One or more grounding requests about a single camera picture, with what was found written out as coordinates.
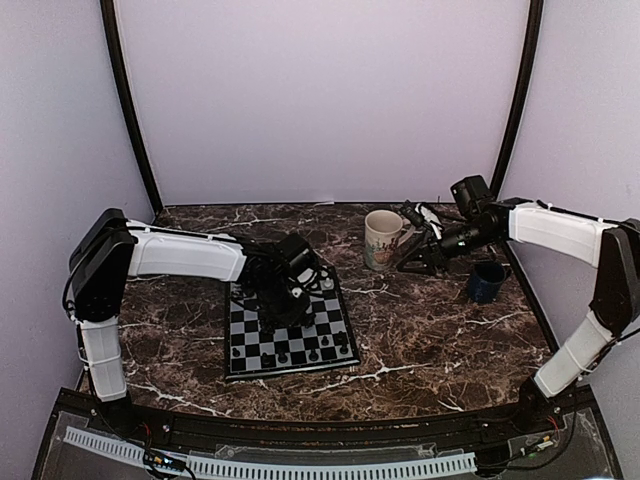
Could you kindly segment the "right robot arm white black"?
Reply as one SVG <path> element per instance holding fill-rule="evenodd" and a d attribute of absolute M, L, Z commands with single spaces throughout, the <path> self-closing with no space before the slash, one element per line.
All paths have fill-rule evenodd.
<path fill-rule="evenodd" d="M 584 305 L 574 329 L 519 388 L 508 420 L 517 432 L 530 434 L 547 420 L 558 397 L 632 336 L 629 328 L 639 318 L 639 222 L 587 215 L 541 200 L 499 199 L 480 175 L 458 181 L 451 193 L 459 220 L 450 226 L 425 203 L 401 205 L 401 215 L 419 237 L 398 271 L 435 276 L 454 258 L 490 244 L 512 243 L 545 253 L 591 282 L 575 294 L 561 284 L 568 273 L 557 273 L 550 282 L 572 305 L 579 300 Z"/>

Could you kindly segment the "black white chessboard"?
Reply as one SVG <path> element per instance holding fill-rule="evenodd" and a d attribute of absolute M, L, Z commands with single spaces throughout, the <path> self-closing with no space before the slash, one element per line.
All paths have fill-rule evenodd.
<path fill-rule="evenodd" d="M 319 280 L 323 298 L 311 298 L 311 309 L 315 321 L 310 327 L 277 329 L 274 333 L 260 331 L 259 311 L 255 297 L 244 295 L 236 284 L 225 288 L 225 380 L 256 380 L 284 374 L 314 372 L 334 368 L 355 366 L 360 363 L 357 342 L 350 325 L 335 268 L 329 266 Z M 351 349 L 349 357 L 340 355 L 340 347 L 334 335 L 344 331 Z M 321 345 L 323 336 L 329 345 Z M 232 349 L 240 351 L 239 358 L 232 357 Z M 315 349 L 317 361 L 309 360 L 309 352 Z M 278 354 L 286 352 L 289 361 L 278 362 Z M 261 355 L 272 354 L 274 366 L 261 367 Z"/>

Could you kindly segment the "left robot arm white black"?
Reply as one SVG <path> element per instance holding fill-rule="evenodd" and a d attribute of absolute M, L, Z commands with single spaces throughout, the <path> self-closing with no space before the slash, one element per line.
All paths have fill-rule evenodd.
<path fill-rule="evenodd" d="M 254 297 L 269 327 L 309 322 L 318 255 L 299 234 L 260 243 L 229 234 L 161 228 L 105 210 L 69 258 L 62 308 L 75 325 L 79 358 L 98 417 L 120 436 L 141 427 L 124 374 L 119 319 L 128 284 L 154 277 L 210 279 Z"/>

